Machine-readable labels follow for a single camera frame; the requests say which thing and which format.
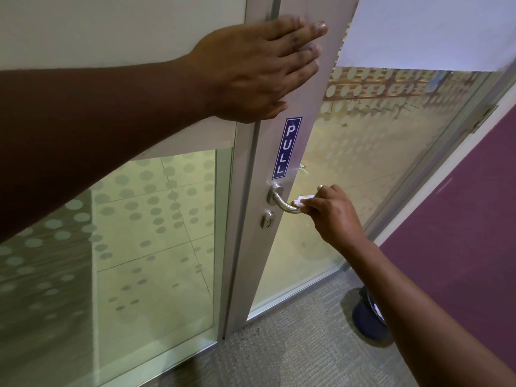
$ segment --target gray carpet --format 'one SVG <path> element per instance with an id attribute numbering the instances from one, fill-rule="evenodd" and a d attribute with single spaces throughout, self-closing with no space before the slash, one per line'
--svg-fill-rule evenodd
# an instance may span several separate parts
<path id="1" fill-rule="evenodd" d="M 396 345 L 352 325 L 360 287 L 339 272 L 145 387 L 416 386 Z"/>

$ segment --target trash bin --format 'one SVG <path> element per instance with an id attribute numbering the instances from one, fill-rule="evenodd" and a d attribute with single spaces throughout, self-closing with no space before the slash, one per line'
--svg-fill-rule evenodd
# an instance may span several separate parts
<path id="1" fill-rule="evenodd" d="M 353 323 L 362 335 L 374 341 L 390 337 L 384 317 L 365 286 L 360 289 L 360 302 L 353 309 Z"/>

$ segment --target glass panel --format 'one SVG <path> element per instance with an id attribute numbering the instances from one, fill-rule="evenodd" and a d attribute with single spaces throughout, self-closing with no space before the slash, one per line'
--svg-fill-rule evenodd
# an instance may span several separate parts
<path id="1" fill-rule="evenodd" d="M 2 386 L 102 384 L 216 328 L 231 151 L 127 162 L 0 245 Z"/>
<path id="2" fill-rule="evenodd" d="M 335 67 L 289 200 L 338 184 L 365 224 L 486 76 Z M 284 214 L 251 311 L 342 263 L 309 217 Z"/>

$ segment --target silver door handle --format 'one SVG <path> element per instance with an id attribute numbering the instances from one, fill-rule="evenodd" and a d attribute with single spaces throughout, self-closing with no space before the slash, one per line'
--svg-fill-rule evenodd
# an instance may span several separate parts
<path id="1" fill-rule="evenodd" d="M 301 208 L 296 206 L 292 206 L 283 200 L 283 186 L 280 185 L 272 185 L 269 189 L 269 194 L 267 195 L 267 202 L 269 205 L 274 206 L 277 205 L 280 209 L 287 213 L 301 213 Z"/>

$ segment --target purple wall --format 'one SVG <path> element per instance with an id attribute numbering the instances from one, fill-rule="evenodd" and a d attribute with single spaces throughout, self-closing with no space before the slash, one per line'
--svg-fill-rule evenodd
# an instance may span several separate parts
<path id="1" fill-rule="evenodd" d="M 516 371 L 516 107 L 381 248 Z"/>

